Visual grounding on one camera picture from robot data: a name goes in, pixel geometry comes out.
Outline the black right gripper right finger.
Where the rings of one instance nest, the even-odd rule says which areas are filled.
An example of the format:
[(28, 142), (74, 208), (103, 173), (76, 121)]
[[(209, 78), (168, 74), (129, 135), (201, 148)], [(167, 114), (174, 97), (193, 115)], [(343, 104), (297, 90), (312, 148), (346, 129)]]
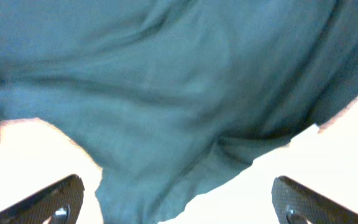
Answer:
[(283, 175), (273, 182), (272, 204), (280, 224), (358, 224), (358, 213)]

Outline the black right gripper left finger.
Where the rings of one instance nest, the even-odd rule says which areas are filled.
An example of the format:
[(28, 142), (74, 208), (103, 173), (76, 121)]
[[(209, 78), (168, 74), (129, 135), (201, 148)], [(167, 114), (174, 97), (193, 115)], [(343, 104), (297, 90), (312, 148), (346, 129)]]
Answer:
[(69, 175), (0, 211), (0, 224), (75, 224), (84, 191), (82, 179)]

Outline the black t-shirt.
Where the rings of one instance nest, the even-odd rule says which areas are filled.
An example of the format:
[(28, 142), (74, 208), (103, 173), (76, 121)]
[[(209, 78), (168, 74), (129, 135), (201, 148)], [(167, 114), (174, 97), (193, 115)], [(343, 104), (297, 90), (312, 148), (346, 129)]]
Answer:
[(0, 1), (0, 126), (80, 145), (105, 223), (175, 218), (357, 95), (358, 1)]

